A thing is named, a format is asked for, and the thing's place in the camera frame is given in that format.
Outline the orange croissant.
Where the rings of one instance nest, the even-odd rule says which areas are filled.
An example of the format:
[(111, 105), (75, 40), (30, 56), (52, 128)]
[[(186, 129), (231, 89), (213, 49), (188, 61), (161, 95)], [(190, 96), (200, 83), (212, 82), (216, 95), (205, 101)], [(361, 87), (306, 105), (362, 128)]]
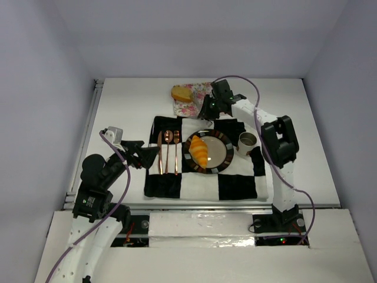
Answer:
[(193, 136), (189, 147), (189, 153), (201, 168), (207, 168), (208, 147), (198, 136)]

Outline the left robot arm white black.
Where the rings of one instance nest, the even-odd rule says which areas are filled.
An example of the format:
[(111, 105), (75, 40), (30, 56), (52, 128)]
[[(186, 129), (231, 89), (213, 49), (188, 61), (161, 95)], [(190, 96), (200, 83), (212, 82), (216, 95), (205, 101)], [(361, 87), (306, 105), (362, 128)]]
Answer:
[(115, 237), (130, 224), (130, 208), (112, 202), (110, 187), (130, 167), (149, 169), (153, 165), (160, 149), (143, 144), (122, 141), (108, 159), (100, 154), (84, 159), (67, 243), (70, 252), (56, 277), (61, 282), (94, 282)]

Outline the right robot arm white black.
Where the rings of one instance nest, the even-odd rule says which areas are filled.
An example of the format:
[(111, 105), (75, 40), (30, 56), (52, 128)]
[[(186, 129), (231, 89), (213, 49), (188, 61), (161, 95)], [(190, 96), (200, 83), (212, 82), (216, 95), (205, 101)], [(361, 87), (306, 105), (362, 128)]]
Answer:
[(253, 127), (259, 137), (262, 155), (272, 171), (272, 212), (254, 215), (250, 231), (256, 234), (286, 233), (299, 216), (293, 185), (293, 167), (299, 144), (292, 119), (265, 112), (259, 107), (259, 99), (252, 103), (246, 96), (234, 94), (227, 77), (218, 78), (210, 85), (211, 94), (205, 96), (199, 118), (216, 120), (224, 113)]

